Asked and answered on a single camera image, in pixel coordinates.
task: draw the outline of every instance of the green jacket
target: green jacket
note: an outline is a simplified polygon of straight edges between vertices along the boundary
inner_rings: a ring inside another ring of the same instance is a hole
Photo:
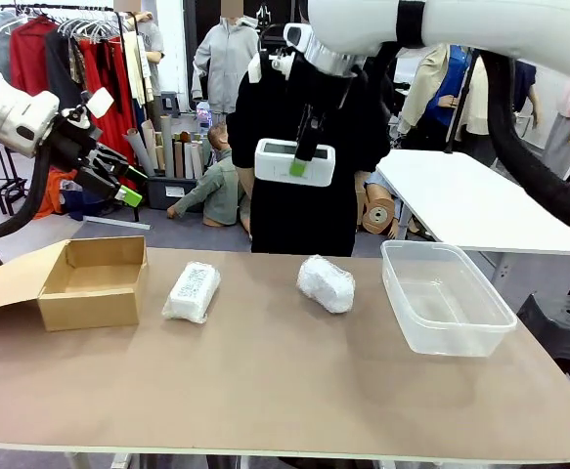
[[[197,186],[174,205],[179,217],[187,210],[204,202],[204,216],[222,225],[234,225],[237,222],[237,209],[243,197],[237,169],[231,158],[233,151],[221,152],[222,160],[214,164],[197,181]]]

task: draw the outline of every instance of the white plastic wrapped item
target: white plastic wrapped item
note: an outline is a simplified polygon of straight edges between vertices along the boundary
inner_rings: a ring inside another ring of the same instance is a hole
[[[206,310],[220,279],[219,272],[213,266],[190,262],[169,293],[163,316],[168,320],[190,320],[204,324]]]
[[[334,315],[347,313],[354,306],[354,278],[322,256],[310,257],[302,264],[297,287]]]

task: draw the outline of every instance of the device screen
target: device screen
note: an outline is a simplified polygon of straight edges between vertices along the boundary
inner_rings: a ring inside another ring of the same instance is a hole
[[[289,145],[266,144],[265,152],[275,154],[290,154],[291,156],[294,156],[295,147]],[[317,149],[315,151],[315,157],[319,159],[328,159],[328,151],[325,149]]]

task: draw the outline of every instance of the plastic stool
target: plastic stool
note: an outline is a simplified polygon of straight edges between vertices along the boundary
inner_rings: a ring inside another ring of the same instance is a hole
[[[530,295],[517,316],[570,376],[570,296],[553,299]]]
[[[163,100],[163,115],[180,117],[180,106],[178,105],[176,93],[163,91],[160,94],[160,98]]]

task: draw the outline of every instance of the transparent plastic box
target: transparent plastic box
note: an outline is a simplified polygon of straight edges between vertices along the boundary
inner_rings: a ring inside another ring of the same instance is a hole
[[[386,241],[382,279],[411,349],[419,354],[489,357],[517,316],[459,248]]]

